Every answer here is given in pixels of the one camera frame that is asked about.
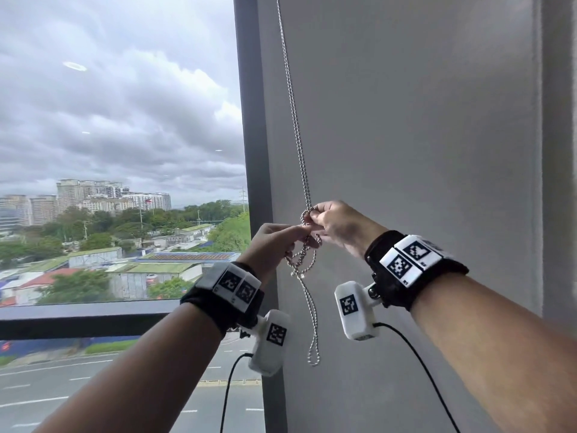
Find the metal ball chain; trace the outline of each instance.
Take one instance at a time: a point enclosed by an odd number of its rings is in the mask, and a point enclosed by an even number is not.
[[[294,138],[297,144],[297,154],[298,154],[298,162],[301,168],[301,180],[302,180],[302,187],[305,193],[305,204],[307,209],[303,211],[301,214],[301,224],[306,225],[307,219],[306,216],[313,210],[313,205],[310,201],[310,188],[309,188],[309,179],[307,176],[307,167],[305,165],[305,155],[302,150],[302,141],[301,141],[301,130],[298,124],[298,116],[297,116],[297,107],[294,103],[294,93],[292,90],[292,80],[290,75],[290,65],[289,65],[289,57],[287,56],[287,47],[285,43],[285,30],[283,27],[283,20],[280,15],[280,1],[276,0],[276,10],[279,14],[279,27],[280,27],[280,43],[282,44],[283,49],[283,59],[285,61],[285,74],[287,78],[287,87],[288,87],[288,100],[290,103],[290,112],[292,116],[292,128],[294,130]],[[308,240],[315,240],[319,246],[322,245],[322,240],[318,234],[311,236]],[[305,273],[308,272],[314,266],[314,262],[317,259],[317,250],[313,249],[313,258],[310,264],[301,269],[301,266],[307,256],[307,253],[311,249],[307,243],[304,243],[302,249],[296,254],[293,255],[292,253],[285,256],[288,266],[291,268],[291,276],[295,276],[299,283],[302,286],[302,291],[305,293],[305,298],[307,300],[307,306],[309,308],[310,318],[313,321],[313,341],[310,343],[309,352],[307,354],[307,361],[308,364],[311,366],[316,366],[321,362],[321,356],[319,353],[319,322],[317,320],[317,307],[314,304],[313,297],[310,295],[310,291],[303,281],[305,277]]]

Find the grass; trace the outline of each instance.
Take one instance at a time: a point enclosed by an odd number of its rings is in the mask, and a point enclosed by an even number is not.
[[[129,349],[138,340],[125,340],[121,342],[110,342],[110,343],[94,343],[90,345],[85,352],[85,354],[99,354],[99,353],[109,353],[114,351],[124,351]]]
[[[16,356],[0,356],[0,366],[6,366],[15,358]]]

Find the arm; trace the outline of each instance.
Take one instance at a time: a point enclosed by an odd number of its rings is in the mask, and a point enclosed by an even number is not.
[[[386,231],[343,202],[317,205],[310,221],[358,257]],[[503,431],[575,430],[577,342],[463,275],[437,278],[411,314]]]
[[[266,224],[238,261],[264,287],[296,240],[310,228]],[[210,363],[222,336],[214,321],[182,304],[92,378],[35,430],[36,433],[169,432]]]

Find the asphalt road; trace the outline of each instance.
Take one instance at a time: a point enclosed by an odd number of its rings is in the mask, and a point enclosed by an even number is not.
[[[234,361],[250,352],[253,338],[238,339],[237,333],[220,344],[202,380],[210,380],[193,392],[172,433],[214,433],[219,431],[226,380]],[[57,360],[21,367],[0,368],[0,432],[28,433],[90,377],[118,357],[102,354]],[[260,375],[241,360],[233,380],[255,380]],[[213,380],[224,380],[216,386]],[[231,386],[224,431],[264,433],[263,393],[260,385]]]

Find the hand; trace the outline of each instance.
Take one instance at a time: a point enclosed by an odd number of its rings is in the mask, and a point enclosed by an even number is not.
[[[318,229],[318,227],[314,225],[291,226],[265,223],[253,237],[248,249],[237,261],[248,264],[255,271],[263,286],[270,279],[285,254],[292,252],[296,241],[306,242],[310,247],[319,246],[314,240],[309,240],[314,229]]]
[[[316,205],[305,217],[307,223],[322,227],[315,234],[322,240],[344,247],[352,255],[364,258],[371,243],[387,229],[341,201]]]

